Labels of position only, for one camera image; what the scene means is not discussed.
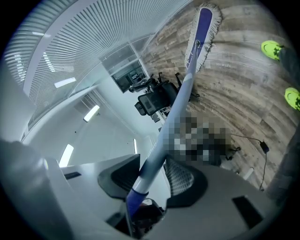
white ceiling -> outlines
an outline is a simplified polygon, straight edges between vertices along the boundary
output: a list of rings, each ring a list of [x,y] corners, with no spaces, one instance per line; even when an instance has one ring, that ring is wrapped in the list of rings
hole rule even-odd
[[[75,87],[85,89],[96,82],[98,79],[89,79],[77,86],[106,56],[128,43],[153,35],[187,2],[45,0],[39,4],[16,31],[5,52],[14,78],[37,107],[30,127],[68,98]],[[146,43],[144,39],[132,45],[140,54]],[[45,53],[54,71],[45,61]],[[55,82],[70,77],[77,81],[55,88]]]

cable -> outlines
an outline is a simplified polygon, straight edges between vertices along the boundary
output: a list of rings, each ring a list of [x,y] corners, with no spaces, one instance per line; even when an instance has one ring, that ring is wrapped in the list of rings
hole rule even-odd
[[[261,183],[261,185],[260,185],[260,187],[259,187],[259,190],[262,189],[262,185],[263,185],[263,181],[264,181],[264,174],[265,174],[265,172],[266,172],[266,165],[267,165],[267,154],[266,154],[266,161],[265,161],[264,167],[263,167],[262,183]]]
[[[249,139],[257,140],[257,141],[259,141],[260,143],[262,142],[261,140],[258,140],[257,138],[240,136],[240,135],[236,135],[236,134],[233,134],[233,133],[230,133],[230,135],[234,135],[234,136],[237,136],[237,137],[244,137],[244,138],[249,138]]]

green shoe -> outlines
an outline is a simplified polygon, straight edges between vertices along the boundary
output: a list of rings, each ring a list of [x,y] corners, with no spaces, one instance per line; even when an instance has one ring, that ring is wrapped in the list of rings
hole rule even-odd
[[[262,52],[269,58],[275,60],[279,60],[279,51],[281,48],[283,48],[283,46],[275,41],[268,40],[262,43]]]
[[[285,99],[292,108],[300,110],[300,93],[297,89],[287,88],[285,90]]]

mop handle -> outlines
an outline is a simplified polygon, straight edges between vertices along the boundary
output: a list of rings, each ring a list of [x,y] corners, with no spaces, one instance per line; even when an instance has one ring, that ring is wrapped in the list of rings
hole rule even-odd
[[[127,207],[131,216],[136,212],[142,201],[147,196],[151,184],[164,164],[169,149],[167,140],[169,136],[174,133],[175,124],[179,124],[180,118],[185,117],[188,100],[194,83],[198,48],[200,47],[199,41],[195,42],[195,46],[196,47],[194,47],[193,56],[188,66],[186,76],[174,104],[172,105],[169,115],[161,128],[157,142],[146,158],[146,161],[140,170],[139,177],[136,179],[127,196]]]

wooden floor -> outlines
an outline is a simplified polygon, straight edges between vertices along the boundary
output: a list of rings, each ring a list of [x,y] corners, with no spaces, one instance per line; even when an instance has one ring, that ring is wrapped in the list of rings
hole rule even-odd
[[[188,44],[195,0],[162,28],[142,55],[150,74],[163,72],[177,85],[174,74],[184,77],[184,56]],[[223,20],[201,71],[194,92],[198,101],[189,103],[190,111],[219,117],[232,133],[264,140],[270,148],[263,187],[272,180],[286,146],[295,132],[300,115],[285,101],[285,89],[291,87],[288,74],[279,62],[267,58],[261,42],[275,40],[289,46],[280,24],[256,1],[212,0],[222,11]],[[265,156],[255,140],[232,136],[241,147],[232,161],[234,170],[255,172],[249,181],[261,184]]]

